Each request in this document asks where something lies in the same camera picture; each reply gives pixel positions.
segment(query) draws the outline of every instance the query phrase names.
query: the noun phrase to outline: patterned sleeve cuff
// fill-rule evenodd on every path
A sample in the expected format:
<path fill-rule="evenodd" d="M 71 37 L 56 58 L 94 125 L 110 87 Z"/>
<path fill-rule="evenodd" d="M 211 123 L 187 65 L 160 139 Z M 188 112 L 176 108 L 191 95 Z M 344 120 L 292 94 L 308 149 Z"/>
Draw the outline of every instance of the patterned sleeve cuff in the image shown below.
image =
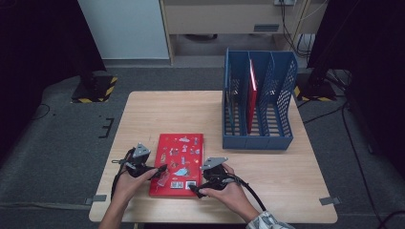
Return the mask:
<path fill-rule="evenodd" d="M 252 220 L 246 229 L 294 229 L 292 226 L 277 221 L 277 219 L 268 211 L 264 211 L 257 218 Z"/>

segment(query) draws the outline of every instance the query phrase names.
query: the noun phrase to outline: black cable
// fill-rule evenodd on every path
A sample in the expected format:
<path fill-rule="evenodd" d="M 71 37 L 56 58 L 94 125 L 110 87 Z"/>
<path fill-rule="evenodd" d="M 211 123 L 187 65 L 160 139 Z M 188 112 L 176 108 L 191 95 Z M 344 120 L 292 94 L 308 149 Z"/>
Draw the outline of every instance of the black cable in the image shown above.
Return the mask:
<path fill-rule="evenodd" d="M 300 107 L 306 105 L 306 104 L 309 103 L 309 102 L 310 102 L 310 100 L 307 100 L 307 101 L 301 103 L 300 105 L 298 105 L 297 108 L 300 108 Z"/>
<path fill-rule="evenodd" d="M 347 122 L 346 122 L 346 118 L 345 118 L 345 107 L 348 105 L 348 103 L 349 103 L 349 101 L 347 100 L 347 101 L 345 102 L 345 104 L 343 104 L 343 108 L 342 108 L 343 124 L 345 125 L 346 133 L 348 134 L 348 138 L 349 138 L 349 141 L 350 141 L 350 143 L 351 143 L 352 150 L 353 150 L 353 152 L 354 152 L 354 157 L 355 157 L 355 159 L 356 159 L 358 168 L 359 168 L 359 170 L 360 170 L 360 174 L 361 174 L 361 177 L 362 177 L 362 179 L 363 179 L 364 186 L 366 187 L 366 192 L 367 192 L 367 196 L 368 196 L 369 201 L 370 201 L 370 205 L 372 206 L 373 211 L 374 211 L 374 214 L 375 214 L 375 216 L 377 217 L 378 221 L 380 222 L 380 225 L 382 225 L 382 227 L 385 228 L 385 226 L 384 226 L 384 221 L 381 219 L 381 217 L 380 217 L 379 214 L 378 214 L 377 209 L 375 208 L 374 201 L 373 201 L 373 198 L 372 198 L 372 194 L 370 193 L 369 185 L 368 185 L 368 183 L 367 183 L 366 177 L 364 176 L 363 167 L 361 166 L 360 159 L 359 159 L 359 157 L 358 157 L 357 151 L 356 151 L 355 148 L 354 148 L 354 144 L 353 144 L 353 140 L 352 140 L 352 135 L 351 135 L 351 132 L 349 131 L 348 124 L 347 124 Z"/>
<path fill-rule="evenodd" d="M 384 218 L 384 220 L 379 224 L 377 229 L 380 229 L 383 226 L 385 226 L 385 223 L 387 223 L 393 216 L 400 215 L 400 214 L 405 214 L 405 211 L 392 212 L 391 214 L 389 214 L 387 217 Z"/>
<path fill-rule="evenodd" d="M 256 199 L 256 201 L 259 203 L 260 207 L 262 208 L 263 211 L 266 211 L 266 207 L 265 205 L 262 203 L 262 201 L 260 200 L 259 196 L 257 196 L 257 194 L 253 191 L 252 188 L 250 188 L 249 184 L 246 183 L 244 180 L 242 180 L 240 177 L 236 176 L 236 175 L 231 175 L 229 174 L 230 177 L 232 178 L 236 178 L 236 182 L 241 183 L 249 192 L 250 194 Z"/>
<path fill-rule="evenodd" d="M 308 47 L 307 42 L 305 42 L 305 38 L 304 38 L 304 46 L 306 46 L 307 49 L 306 49 L 306 50 L 301 50 L 301 49 L 300 49 L 301 41 L 303 40 L 303 36 L 304 36 L 304 35 L 301 34 L 301 35 L 300 35 L 300 38 L 298 39 L 298 42 L 297 42 L 297 51 L 303 52 L 305 55 L 309 55 L 310 50 L 309 50 L 309 47 Z"/>
<path fill-rule="evenodd" d="M 91 206 L 84 205 L 84 204 L 71 204 L 71 203 L 13 202 L 13 203 L 0 203 L 0 208 L 14 208 L 14 209 L 43 208 L 43 209 L 58 209 L 58 210 L 90 210 Z"/>
<path fill-rule="evenodd" d="M 286 39 L 287 43 L 289 46 L 294 50 L 294 52 L 301 58 L 306 58 L 307 53 L 300 53 L 299 50 L 297 50 L 294 46 L 294 41 L 291 38 L 291 35 L 289 34 L 289 31 L 286 26 L 286 4 L 284 3 L 284 0 L 280 0 L 281 3 L 281 16 L 282 16 L 282 21 L 283 21 L 283 36 Z"/>
<path fill-rule="evenodd" d="M 319 119 L 319 118 L 321 118 L 321 117 L 334 114 L 334 113 L 338 112 L 340 109 L 342 109 L 343 106 L 344 106 L 344 105 L 338 107 L 336 110 L 334 110 L 334 111 L 332 111 L 332 112 L 329 112 L 329 113 L 326 113 L 326 114 L 321 114 L 321 115 L 319 115 L 319 116 L 317 116 L 317 117 L 314 117 L 314 118 L 312 118 L 312 119 L 310 119 L 310 120 L 304 121 L 303 123 L 304 123 L 304 124 L 308 124 L 308 123 L 310 123 L 310 122 L 312 122 L 312 121 L 314 121 L 314 120 L 316 120 L 316 119 Z"/>
<path fill-rule="evenodd" d="M 113 160 L 113 161 L 112 161 L 113 163 L 119 163 L 119 170 L 118 170 L 116 176 L 114 177 L 113 185 L 112 185 L 112 187 L 111 187 L 111 199 L 113 199 L 114 192 L 116 191 L 116 187 L 117 187 L 117 183 L 118 183 L 119 177 L 120 177 L 124 172 L 126 172 L 126 170 L 122 171 L 122 168 L 124 167 L 125 162 L 126 162 L 126 160 L 128 159 L 128 156 L 129 156 L 130 154 L 131 154 L 131 150 L 129 150 L 129 151 L 127 152 L 127 154 L 125 155 L 125 158 L 124 158 L 124 159 L 121 159 L 121 160 Z"/>
<path fill-rule="evenodd" d="M 46 116 L 46 115 L 50 112 L 50 110 L 51 110 L 51 107 L 48 106 L 47 104 L 41 103 L 39 106 L 45 106 L 45 107 L 47 107 L 47 108 L 48 108 L 48 111 L 47 111 L 45 114 L 41 115 L 40 117 L 32 118 L 31 121 L 35 121 L 35 120 L 38 120 L 38 119 L 43 118 L 43 117 Z"/>

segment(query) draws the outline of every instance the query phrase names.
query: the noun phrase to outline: white wall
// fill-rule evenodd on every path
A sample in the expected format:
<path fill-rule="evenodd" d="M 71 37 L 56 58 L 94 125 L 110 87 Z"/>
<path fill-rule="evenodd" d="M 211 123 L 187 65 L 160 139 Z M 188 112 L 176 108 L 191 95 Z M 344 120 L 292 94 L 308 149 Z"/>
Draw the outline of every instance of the white wall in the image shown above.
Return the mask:
<path fill-rule="evenodd" d="M 78 0 L 103 59 L 169 59 L 159 0 Z"/>

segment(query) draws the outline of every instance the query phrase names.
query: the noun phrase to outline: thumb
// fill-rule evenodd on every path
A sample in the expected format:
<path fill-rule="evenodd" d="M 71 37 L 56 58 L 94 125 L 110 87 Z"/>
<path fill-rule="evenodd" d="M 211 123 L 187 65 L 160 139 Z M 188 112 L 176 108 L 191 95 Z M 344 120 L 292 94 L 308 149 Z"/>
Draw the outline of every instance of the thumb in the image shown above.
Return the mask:
<path fill-rule="evenodd" d="M 146 173 L 142 174 L 140 177 L 143 180 L 147 180 L 147 179 L 151 178 L 157 172 L 158 172 L 158 169 L 151 169 L 151 170 L 148 170 Z"/>

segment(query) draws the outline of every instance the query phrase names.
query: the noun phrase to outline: red book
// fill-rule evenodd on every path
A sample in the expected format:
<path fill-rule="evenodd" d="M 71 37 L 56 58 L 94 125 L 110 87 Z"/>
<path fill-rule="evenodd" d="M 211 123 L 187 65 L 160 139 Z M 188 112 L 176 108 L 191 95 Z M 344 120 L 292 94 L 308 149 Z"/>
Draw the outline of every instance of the red book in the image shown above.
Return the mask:
<path fill-rule="evenodd" d="M 249 59 L 249 91 L 247 94 L 247 109 L 246 109 L 246 127 L 247 133 L 250 134 L 252 130 L 254 109 L 256 107 L 256 97 L 257 97 L 257 81 L 253 68 L 253 61 Z"/>
<path fill-rule="evenodd" d="M 155 167 L 167 164 L 160 178 L 153 178 L 151 197 L 196 197 L 189 184 L 202 184 L 203 134 L 160 134 Z"/>

